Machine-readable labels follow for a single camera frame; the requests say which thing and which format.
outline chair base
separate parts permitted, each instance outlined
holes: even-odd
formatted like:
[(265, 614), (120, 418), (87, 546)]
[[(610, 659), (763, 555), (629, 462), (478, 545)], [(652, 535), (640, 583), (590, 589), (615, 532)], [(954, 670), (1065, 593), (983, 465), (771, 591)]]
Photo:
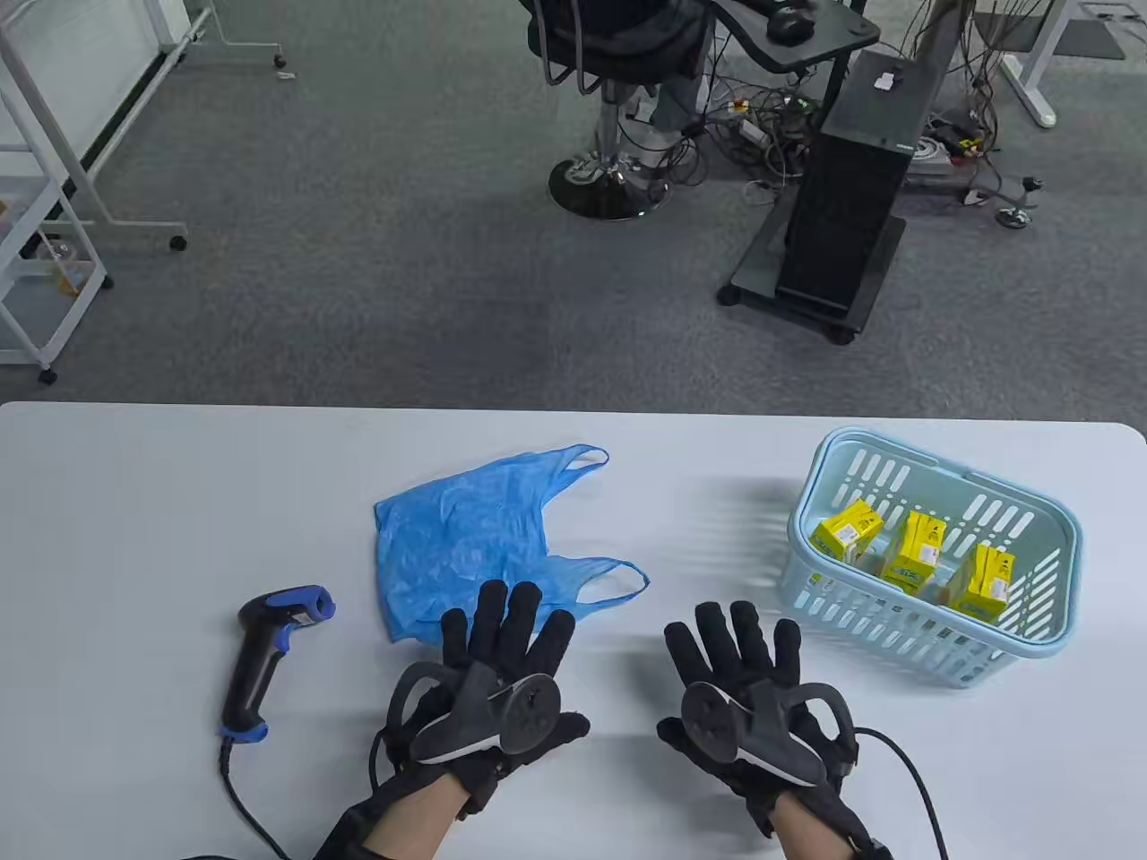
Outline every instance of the chair base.
[(549, 172), (549, 196), (582, 218), (625, 221), (648, 214), (669, 200), (672, 186), (651, 173), (629, 156), (608, 165), (591, 153), (567, 158)]

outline caster wheel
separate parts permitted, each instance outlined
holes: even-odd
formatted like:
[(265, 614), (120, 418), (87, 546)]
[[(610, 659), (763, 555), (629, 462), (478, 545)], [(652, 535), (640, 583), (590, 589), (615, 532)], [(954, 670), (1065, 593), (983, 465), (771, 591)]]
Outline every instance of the caster wheel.
[(721, 307), (732, 307), (741, 304), (741, 288), (735, 283), (726, 283), (717, 290), (717, 304)]
[(1019, 206), (1000, 209), (996, 212), (996, 222), (1009, 230), (1022, 230), (1031, 224), (1031, 216)]
[(857, 333), (851, 329), (841, 328), (840, 326), (832, 326), (825, 329), (825, 337), (827, 337), (828, 342), (832, 344), (836, 344), (837, 346), (848, 346), (857, 339)]

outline office chair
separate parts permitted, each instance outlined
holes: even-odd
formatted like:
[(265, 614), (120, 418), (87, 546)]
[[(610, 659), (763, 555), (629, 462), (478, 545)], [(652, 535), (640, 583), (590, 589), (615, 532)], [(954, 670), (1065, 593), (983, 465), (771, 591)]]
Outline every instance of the office chair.
[[(531, 15), (526, 39), (541, 58), (546, 83), (576, 76), (583, 95), (601, 92), (595, 147), (559, 163), (549, 173), (549, 195), (562, 209), (604, 221), (646, 214), (669, 198), (664, 171), (622, 153), (618, 116), (639, 86), (653, 87), (673, 75), (697, 72), (710, 26), (701, 0), (670, 0), (653, 17), (622, 32), (595, 34), (583, 26), (588, 2), (612, 0), (520, 0)], [(552, 64), (564, 67), (555, 77)], [(594, 80), (587, 81), (587, 76)]]

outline plastic bag handle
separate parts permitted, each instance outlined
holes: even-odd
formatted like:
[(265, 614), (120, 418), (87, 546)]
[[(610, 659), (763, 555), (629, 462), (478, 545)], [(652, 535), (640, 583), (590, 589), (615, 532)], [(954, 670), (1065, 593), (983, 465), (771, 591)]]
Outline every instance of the plastic bag handle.
[[(586, 463), (585, 466), (579, 466), (576, 469), (570, 468), (570, 463), (576, 461), (578, 458), (583, 458), (586, 454), (600, 451), (606, 455), (606, 459), (600, 463)], [(599, 448), (596, 445), (571, 445), (562, 452), (561, 467), (554, 472), (554, 479), (549, 484), (549, 490), (546, 492), (545, 498), (541, 503), (545, 505), (555, 495), (561, 493), (563, 490), (568, 490), (574, 484), (579, 482), (586, 475), (592, 471), (598, 471), (602, 466), (609, 462), (609, 452), (604, 448)]]
[(606, 570), (601, 571), (601, 573), (594, 573), (592, 577), (590, 577), (588, 579), (586, 579), (582, 584), (582, 588), (585, 588), (587, 585), (590, 585), (590, 583), (594, 581), (595, 579), (601, 579), (603, 576), (606, 576), (608, 573), (612, 573), (618, 568), (629, 568), (630, 570), (634, 571), (639, 577), (641, 577), (641, 587), (638, 588), (635, 592), (630, 592), (629, 594), (623, 594), (619, 597), (606, 597), (604, 600), (593, 601), (592, 603), (585, 603), (585, 602), (583, 602), (583, 601), (579, 600), (579, 601), (577, 601), (577, 605), (579, 605), (579, 607), (592, 607), (594, 609), (609, 609), (610, 607), (618, 607), (622, 603), (625, 603), (626, 601), (633, 600), (639, 594), (641, 594), (641, 592), (643, 592), (646, 588), (649, 587), (649, 577), (647, 577), (646, 573), (645, 573), (645, 571), (641, 570), (633, 562), (623, 562), (623, 561), (618, 561), (617, 558), (604, 558), (604, 557), (584, 558), (583, 561), (587, 561), (587, 562), (612, 562), (612, 565), (609, 566), (609, 568), (607, 568)]

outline white sticker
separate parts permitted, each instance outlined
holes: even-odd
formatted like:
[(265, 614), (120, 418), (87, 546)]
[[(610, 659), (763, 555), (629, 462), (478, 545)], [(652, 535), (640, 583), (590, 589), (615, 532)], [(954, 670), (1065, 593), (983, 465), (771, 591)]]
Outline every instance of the white sticker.
[(855, 525), (845, 525), (836, 532), (836, 539), (844, 546), (850, 547), (860, 539), (860, 532), (857, 531)]

